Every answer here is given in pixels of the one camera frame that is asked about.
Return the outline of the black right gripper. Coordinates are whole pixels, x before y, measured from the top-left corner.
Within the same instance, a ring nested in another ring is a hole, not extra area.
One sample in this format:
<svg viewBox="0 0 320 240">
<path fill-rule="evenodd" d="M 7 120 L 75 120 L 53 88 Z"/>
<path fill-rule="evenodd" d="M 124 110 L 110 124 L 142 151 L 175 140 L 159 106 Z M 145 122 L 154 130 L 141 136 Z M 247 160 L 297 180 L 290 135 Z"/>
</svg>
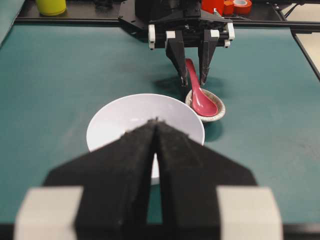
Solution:
<svg viewBox="0 0 320 240">
<path fill-rule="evenodd" d="M 148 23 L 148 46 L 151 50 L 162 48 L 165 42 L 166 56 L 171 60 L 178 72 L 181 85 L 188 85 L 188 71 L 185 59 L 184 39 L 189 41 L 188 47 L 200 39 L 198 46 L 199 79 L 204 85 L 210 70 L 210 63 L 218 41 L 228 48 L 235 39 L 233 22 L 221 16 L 216 8 L 213 13 L 201 8 L 175 10 L 171 14 Z"/>
</svg>

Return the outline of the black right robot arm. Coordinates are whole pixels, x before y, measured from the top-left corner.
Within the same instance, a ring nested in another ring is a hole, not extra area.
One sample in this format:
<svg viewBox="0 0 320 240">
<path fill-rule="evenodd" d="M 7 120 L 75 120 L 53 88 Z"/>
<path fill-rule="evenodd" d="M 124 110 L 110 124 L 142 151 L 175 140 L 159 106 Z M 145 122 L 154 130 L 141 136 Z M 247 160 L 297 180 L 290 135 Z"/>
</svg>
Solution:
<svg viewBox="0 0 320 240">
<path fill-rule="evenodd" d="M 215 8 L 203 10 L 200 0 L 125 0 L 118 19 L 146 33 L 149 49 L 165 49 L 184 87 L 190 76 L 186 48 L 197 48 L 199 83 L 204 85 L 215 49 L 228 48 L 235 39 L 233 21 Z"/>
</svg>

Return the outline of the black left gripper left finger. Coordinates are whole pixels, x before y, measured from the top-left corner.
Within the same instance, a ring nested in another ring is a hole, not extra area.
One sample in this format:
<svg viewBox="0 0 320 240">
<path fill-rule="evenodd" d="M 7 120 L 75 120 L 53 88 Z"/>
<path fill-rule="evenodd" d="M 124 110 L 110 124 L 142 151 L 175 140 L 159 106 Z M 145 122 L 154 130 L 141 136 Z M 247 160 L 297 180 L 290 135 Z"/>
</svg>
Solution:
<svg viewBox="0 0 320 240">
<path fill-rule="evenodd" d="M 157 122 L 52 168 L 15 218 L 16 240 L 124 239 L 146 225 Z"/>
</svg>

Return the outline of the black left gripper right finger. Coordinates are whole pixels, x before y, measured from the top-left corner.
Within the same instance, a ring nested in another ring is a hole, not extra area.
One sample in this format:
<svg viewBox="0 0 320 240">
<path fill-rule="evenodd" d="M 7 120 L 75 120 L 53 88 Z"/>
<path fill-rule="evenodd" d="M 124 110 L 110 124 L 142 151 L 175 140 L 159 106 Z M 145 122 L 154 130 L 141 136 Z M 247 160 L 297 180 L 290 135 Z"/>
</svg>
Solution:
<svg viewBox="0 0 320 240">
<path fill-rule="evenodd" d="M 158 122 L 163 225 L 175 240 L 281 240 L 274 194 L 243 165 Z"/>
</svg>

